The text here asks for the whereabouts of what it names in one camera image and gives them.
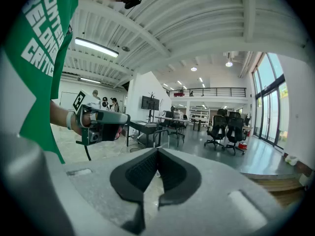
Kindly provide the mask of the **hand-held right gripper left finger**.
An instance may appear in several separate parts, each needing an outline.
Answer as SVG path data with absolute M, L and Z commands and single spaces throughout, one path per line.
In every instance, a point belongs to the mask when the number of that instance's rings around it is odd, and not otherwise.
M 158 170 L 158 150 L 144 154 L 117 166 L 110 175 L 110 183 L 121 199 L 143 203 L 144 192 Z

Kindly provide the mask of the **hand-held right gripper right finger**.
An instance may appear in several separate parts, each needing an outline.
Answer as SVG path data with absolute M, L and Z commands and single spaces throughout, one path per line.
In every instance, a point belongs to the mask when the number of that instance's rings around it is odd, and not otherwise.
M 160 205 L 179 205 L 187 201 L 201 185 L 201 173 L 192 164 L 169 153 L 157 151 L 157 170 L 160 173 L 164 194 Z

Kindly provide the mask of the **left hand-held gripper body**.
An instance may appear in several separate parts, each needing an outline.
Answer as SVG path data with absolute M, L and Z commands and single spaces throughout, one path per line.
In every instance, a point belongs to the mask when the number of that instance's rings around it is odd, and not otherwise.
M 103 141 L 114 141 L 116 134 L 130 121 L 130 116 L 122 113 L 107 111 L 102 108 L 101 101 L 80 90 L 72 104 L 82 127 L 81 141 L 77 144 L 89 146 Z M 91 125 L 82 124 L 83 114 L 89 113 Z

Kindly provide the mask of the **person's left forearm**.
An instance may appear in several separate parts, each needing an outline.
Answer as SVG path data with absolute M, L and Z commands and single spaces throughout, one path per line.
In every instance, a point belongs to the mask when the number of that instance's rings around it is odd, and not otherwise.
M 66 116 L 69 110 L 58 106 L 53 100 L 50 101 L 50 123 L 66 127 Z

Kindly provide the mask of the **person's left hand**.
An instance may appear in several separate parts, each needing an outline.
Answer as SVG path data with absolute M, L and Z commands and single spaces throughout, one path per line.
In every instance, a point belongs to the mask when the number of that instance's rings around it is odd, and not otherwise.
M 83 114 L 83 117 L 82 117 L 82 124 L 85 126 L 85 127 L 88 127 L 91 125 L 91 119 L 90 119 L 90 114 L 89 113 L 85 113 Z M 81 127 L 81 123 L 79 122 L 79 118 L 76 116 L 76 114 L 74 114 L 72 117 L 71 117 L 71 128 L 72 130 L 78 134 L 78 135 L 82 135 L 82 127 Z

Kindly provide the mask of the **black desk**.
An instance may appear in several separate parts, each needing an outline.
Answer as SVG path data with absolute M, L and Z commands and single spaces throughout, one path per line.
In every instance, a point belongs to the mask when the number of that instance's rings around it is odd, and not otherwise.
M 126 146 L 129 146 L 129 140 L 136 141 L 145 148 L 153 147 L 153 135 L 157 131 L 155 123 L 147 123 L 144 121 L 130 121 L 127 126 Z

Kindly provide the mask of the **white wristband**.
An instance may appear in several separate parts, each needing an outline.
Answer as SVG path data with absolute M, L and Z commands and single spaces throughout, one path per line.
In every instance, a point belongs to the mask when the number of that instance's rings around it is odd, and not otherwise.
M 75 114 L 74 111 L 68 111 L 66 116 L 66 127 L 68 130 L 72 130 L 72 116 Z

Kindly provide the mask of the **black screen on stand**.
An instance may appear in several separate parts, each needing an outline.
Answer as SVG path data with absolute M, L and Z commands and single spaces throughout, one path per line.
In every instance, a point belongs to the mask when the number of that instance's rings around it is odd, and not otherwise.
M 155 116 L 155 111 L 159 110 L 159 100 L 153 95 L 150 97 L 142 96 L 141 109 L 149 111 L 148 122 L 151 122 L 152 118 Z

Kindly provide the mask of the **black mesh office chair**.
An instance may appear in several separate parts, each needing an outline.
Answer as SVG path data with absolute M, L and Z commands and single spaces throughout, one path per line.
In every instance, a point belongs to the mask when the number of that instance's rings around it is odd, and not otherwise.
M 223 150 L 226 148 L 232 148 L 234 151 L 234 155 L 236 155 L 236 150 L 239 150 L 242 152 L 242 155 L 245 154 L 245 152 L 236 146 L 238 142 L 241 142 L 243 140 L 243 122 L 244 120 L 241 118 L 241 114 L 238 112 L 230 112 L 228 116 L 228 131 L 226 134 L 226 138 L 228 138 L 228 143 L 223 146 Z
M 221 144 L 219 141 L 225 138 L 227 127 L 227 109 L 219 109 L 217 114 L 213 116 L 212 121 L 212 129 L 211 131 L 207 128 L 207 135 L 211 136 L 211 140 L 207 140 L 204 143 L 204 146 L 207 144 L 213 144 L 214 150 L 217 149 L 218 146 L 224 148 L 224 145 Z

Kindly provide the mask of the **person's green printed t-shirt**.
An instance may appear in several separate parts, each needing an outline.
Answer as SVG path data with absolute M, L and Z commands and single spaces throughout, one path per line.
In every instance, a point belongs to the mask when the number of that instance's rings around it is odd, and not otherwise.
M 50 103 L 59 96 L 63 64 L 72 40 L 70 20 L 78 0 L 28 0 L 4 40 L 4 53 L 35 96 L 20 134 L 64 159 L 50 125 Z

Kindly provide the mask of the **white shelf rack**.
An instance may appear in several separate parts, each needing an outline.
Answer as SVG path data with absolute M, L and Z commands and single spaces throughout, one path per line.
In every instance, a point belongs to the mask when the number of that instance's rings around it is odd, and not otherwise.
M 189 121 L 208 123 L 210 121 L 210 109 L 205 107 L 190 107 L 189 109 Z

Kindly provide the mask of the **wooden slatted step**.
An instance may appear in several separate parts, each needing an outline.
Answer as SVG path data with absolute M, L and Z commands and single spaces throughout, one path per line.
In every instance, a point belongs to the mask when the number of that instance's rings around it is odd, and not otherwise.
M 243 175 L 268 191 L 282 207 L 301 201 L 305 195 L 296 175 Z

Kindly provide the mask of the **black mezzanine railing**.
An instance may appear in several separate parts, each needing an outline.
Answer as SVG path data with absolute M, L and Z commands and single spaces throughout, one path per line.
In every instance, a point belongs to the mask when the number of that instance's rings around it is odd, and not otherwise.
M 176 92 L 183 92 L 185 96 L 189 97 L 246 97 L 246 88 L 190 88 L 190 89 L 176 89 L 167 90 L 169 96 L 174 97 Z

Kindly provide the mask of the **white plastic bag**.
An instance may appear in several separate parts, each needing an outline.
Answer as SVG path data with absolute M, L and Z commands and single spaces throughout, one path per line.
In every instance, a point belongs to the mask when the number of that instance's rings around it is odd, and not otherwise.
M 298 162 L 298 158 L 296 156 L 293 155 L 287 155 L 285 158 L 285 162 L 288 163 L 291 166 L 295 166 Z

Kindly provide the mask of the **glass doors black frame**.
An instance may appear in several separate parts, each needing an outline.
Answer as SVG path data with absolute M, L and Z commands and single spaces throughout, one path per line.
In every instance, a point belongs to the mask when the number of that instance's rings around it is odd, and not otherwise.
M 255 93 L 253 134 L 279 150 L 288 138 L 289 97 L 278 56 L 262 53 L 252 71 Z

